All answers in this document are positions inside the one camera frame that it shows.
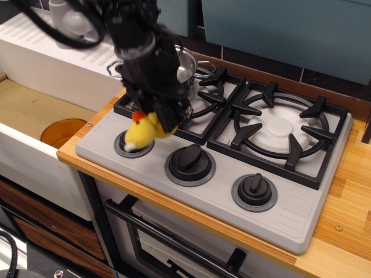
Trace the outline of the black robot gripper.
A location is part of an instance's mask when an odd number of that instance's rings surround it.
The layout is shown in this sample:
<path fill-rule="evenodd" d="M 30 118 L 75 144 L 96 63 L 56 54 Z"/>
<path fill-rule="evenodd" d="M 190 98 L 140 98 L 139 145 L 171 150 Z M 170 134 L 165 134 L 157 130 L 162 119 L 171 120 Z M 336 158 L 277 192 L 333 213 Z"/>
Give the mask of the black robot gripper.
<path fill-rule="evenodd" d="M 178 35 L 157 28 L 147 33 L 141 44 L 115 48 L 123 60 L 117 71 L 122 76 L 126 93 L 138 110 L 156 113 L 165 133 L 188 122 L 192 113 L 186 96 L 188 89 L 177 77 L 180 61 L 175 40 L 182 44 Z"/>

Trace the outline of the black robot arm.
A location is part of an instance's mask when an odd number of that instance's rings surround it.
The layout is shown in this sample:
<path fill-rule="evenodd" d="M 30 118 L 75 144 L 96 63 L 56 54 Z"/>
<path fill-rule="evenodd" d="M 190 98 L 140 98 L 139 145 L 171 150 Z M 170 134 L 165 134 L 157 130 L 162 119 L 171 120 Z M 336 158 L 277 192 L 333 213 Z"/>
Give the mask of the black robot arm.
<path fill-rule="evenodd" d="M 95 31 L 87 42 L 81 33 L 72 38 L 49 25 L 28 1 L 14 4 L 43 32 L 74 49 L 95 47 L 109 34 L 123 60 L 116 70 L 128 95 L 140 111 L 155 112 L 165 132 L 190 117 L 187 88 L 177 77 L 180 61 L 173 41 L 178 35 L 157 23 L 156 1 L 65 1 L 67 10 Z"/>

